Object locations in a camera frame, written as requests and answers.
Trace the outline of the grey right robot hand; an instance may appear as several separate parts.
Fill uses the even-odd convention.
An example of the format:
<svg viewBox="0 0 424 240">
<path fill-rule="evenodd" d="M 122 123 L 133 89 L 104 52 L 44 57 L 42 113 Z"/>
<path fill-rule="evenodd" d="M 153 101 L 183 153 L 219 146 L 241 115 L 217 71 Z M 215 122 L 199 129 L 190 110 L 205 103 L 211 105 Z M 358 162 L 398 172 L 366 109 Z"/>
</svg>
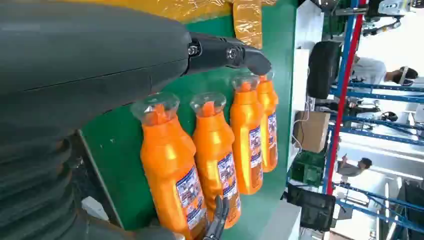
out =
<svg viewBox="0 0 424 240">
<path fill-rule="evenodd" d="M 230 202 L 227 197 L 217 195 L 215 197 L 216 208 L 213 213 L 213 219 L 208 225 L 203 240 L 220 240 L 223 234 L 225 223 L 230 211 Z"/>
</svg>

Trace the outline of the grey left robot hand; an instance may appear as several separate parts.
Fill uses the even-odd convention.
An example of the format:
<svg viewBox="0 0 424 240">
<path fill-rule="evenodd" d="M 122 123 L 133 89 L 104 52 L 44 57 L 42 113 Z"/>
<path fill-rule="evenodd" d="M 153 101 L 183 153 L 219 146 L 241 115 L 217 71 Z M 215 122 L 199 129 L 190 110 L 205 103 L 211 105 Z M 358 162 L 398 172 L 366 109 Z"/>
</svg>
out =
<svg viewBox="0 0 424 240">
<path fill-rule="evenodd" d="M 174 79 L 221 67 L 264 75 L 271 63 L 237 39 L 125 7 L 2 1 L 0 142 L 63 138 Z"/>
</svg>

